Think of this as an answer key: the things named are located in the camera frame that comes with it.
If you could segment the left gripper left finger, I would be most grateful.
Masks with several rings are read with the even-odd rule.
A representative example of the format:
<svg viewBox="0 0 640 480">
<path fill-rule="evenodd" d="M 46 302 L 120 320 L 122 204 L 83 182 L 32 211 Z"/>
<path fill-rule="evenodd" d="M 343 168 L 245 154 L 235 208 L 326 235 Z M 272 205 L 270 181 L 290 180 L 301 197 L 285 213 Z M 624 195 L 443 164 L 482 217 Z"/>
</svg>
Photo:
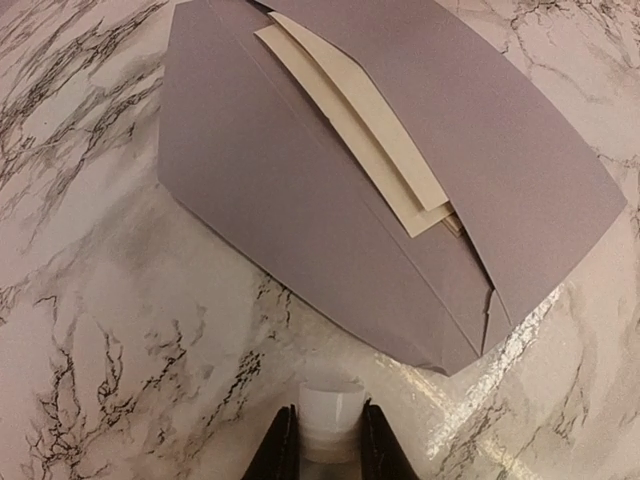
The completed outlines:
<svg viewBox="0 0 640 480">
<path fill-rule="evenodd" d="M 296 407 L 276 413 L 253 456 L 243 480 L 299 480 L 300 435 Z"/>
</svg>

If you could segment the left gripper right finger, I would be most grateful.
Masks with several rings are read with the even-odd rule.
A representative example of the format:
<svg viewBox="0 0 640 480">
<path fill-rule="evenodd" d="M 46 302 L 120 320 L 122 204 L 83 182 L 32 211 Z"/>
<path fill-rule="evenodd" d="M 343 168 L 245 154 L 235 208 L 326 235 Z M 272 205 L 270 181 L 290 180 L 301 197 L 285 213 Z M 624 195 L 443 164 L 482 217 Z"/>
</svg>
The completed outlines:
<svg viewBox="0 0 640 480">
<path fill-rule="evenodd" d="M 363 480 L 418 479 L 383 410 L 371 400 L 362 412 L 360 458 Z"/>
</svg>

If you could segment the grey envelope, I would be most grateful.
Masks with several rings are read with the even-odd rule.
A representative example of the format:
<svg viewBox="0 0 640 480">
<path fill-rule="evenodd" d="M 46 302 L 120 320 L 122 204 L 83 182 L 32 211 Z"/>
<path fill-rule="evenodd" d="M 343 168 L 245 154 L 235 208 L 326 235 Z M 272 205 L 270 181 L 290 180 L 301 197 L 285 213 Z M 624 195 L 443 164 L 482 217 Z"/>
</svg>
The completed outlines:
<svg viewBox="0 0 640 480">
<path fill-rule="evenodd" d="M 445 375 L 626 205 L 553 103 L 434 1 L 179 4 L 157 174 L 336 325 Z"/>
</svg>

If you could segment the cream paper letter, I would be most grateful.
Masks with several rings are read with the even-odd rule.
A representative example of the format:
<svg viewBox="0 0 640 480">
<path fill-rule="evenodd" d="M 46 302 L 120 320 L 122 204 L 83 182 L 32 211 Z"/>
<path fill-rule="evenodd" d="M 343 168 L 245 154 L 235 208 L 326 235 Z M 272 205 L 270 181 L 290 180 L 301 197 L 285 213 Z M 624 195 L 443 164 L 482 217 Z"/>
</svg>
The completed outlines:
<svg viewBox="0 0 640 480">
<path fill-rule="evenodd" d="M 278 12 L 255 32 L 356 158 L 412 238 L 438 223 L 463 226 L 414 141 L 365 70 L 349 55 Z"/>
</svg>

